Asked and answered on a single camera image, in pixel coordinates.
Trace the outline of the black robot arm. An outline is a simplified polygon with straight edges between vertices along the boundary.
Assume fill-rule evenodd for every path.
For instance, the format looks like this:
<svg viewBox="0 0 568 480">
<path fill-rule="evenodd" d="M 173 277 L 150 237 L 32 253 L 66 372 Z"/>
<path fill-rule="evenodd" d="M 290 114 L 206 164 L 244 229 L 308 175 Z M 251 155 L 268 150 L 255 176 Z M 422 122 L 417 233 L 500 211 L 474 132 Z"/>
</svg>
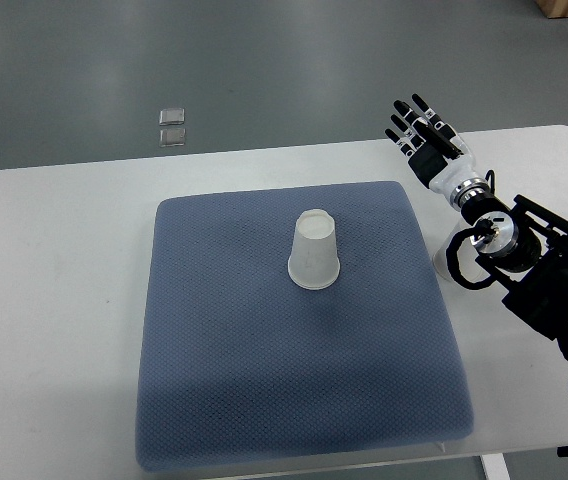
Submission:
<svg viewBox="0 0 568 480">
<path fill-rule="evenodd" d="M 462 197 L 469 226 L 446 249 L 448 271 L 468 290 L 502 285 L 504 306 L 568 361 L 568 221 L 522 195 L 514 202 L 490 191 Z"/>
</svg>

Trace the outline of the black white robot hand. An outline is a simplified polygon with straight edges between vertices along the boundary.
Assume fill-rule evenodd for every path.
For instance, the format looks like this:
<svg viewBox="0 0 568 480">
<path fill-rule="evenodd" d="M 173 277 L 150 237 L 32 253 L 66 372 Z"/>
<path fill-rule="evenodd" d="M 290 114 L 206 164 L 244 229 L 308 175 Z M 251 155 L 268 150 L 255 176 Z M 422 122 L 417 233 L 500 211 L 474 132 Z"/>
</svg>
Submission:
<svg viewBox="0 0 568 480">
<path fill-rule="evenodd" d="M 476 160 L 458 132 L 419 95 L 393 102 L 393 124 L 385 135 L 407 159 L 418 181 L 461 210 L 473 196 L 490 190 L 475 170 Z"/>
</svg>

